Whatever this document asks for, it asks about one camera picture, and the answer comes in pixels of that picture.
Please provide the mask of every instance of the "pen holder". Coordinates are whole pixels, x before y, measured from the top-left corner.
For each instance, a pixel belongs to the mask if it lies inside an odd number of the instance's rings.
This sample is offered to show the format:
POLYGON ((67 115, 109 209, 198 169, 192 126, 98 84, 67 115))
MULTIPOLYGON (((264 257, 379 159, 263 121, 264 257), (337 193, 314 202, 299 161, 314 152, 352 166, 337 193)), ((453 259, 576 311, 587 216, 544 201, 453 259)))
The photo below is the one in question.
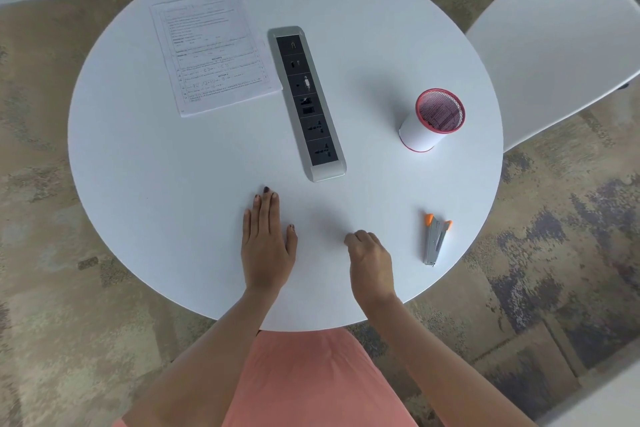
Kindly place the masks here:
POLYGON ((423 92, 415 102, 415 113, 404 120, 398 131, 406 148, 427 152, 445 135, 465 123, 465 108, 456 95, 440 88, 423 92))

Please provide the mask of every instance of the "white table top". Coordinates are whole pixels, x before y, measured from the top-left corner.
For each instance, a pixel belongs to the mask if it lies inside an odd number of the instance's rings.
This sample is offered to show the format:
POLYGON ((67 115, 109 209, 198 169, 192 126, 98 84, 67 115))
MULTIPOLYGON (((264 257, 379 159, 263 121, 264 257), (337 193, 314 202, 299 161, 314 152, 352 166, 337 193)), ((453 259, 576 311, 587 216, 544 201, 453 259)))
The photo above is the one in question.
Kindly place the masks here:
POLYGON ((263 186, 294 223, 298 260, 263 328, 300 331, 364 319, 349 285, 347 232, 372 231, 394 260, 403 301, 442 277, 471 245, 497 190, 502 125, 489 76, 429 0, 246 0, 267 30, 298 25, 347 163, 306 177, 282 93, 193 117, 178 114, 149 7, 135 0, 100 36, 69 115, 71 169, 100 237, 167 298, 219 318, 244 290, 241 219, 263 186), (425 89, 458 95, 459 131, 434 150, 397 135, 425 89), (423 215, 453 220, 434 268, 422 263, 423 215))

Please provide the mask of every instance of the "pink shirt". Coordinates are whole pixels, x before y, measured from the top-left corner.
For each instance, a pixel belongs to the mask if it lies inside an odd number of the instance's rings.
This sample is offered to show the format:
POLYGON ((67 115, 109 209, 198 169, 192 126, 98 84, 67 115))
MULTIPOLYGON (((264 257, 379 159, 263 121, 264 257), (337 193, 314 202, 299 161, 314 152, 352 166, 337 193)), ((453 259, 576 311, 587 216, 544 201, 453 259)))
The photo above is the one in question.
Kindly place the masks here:
POLYGON ((416 427, 380 370, 345 329, 260 332, 223 427, 300 425, 416 427))

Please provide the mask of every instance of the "white chair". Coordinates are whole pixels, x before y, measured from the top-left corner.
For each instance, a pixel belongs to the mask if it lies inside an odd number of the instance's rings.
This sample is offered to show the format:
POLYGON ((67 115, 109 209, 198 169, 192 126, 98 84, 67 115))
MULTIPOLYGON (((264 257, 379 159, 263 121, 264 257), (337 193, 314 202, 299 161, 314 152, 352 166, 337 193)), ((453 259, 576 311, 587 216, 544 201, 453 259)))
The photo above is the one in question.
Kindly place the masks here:
POLYGON ((640 73, 634 0, 495 0, 467 37, 492 79, 505 151, 640 73))

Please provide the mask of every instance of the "floor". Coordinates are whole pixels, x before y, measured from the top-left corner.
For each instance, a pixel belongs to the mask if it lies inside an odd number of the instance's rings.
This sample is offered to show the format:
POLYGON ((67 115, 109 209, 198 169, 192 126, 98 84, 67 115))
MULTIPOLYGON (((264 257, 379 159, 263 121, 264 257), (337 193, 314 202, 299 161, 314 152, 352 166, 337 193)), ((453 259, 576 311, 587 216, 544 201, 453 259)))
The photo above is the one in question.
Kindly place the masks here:
MULTIPOLYGON (((107 426, 212 323, 109 253, 69 172, 76 76, 130 1, 0 7, 2 425, 107 426)), ((492 0, 433 1, 464 30, 492 0)), ((640 336, 639 123, 633 82, 508 152, 480 236, 408 303, 534 419, 640 336)), ((375 331, 350 330, 417 423, 440 425, 375 331)))

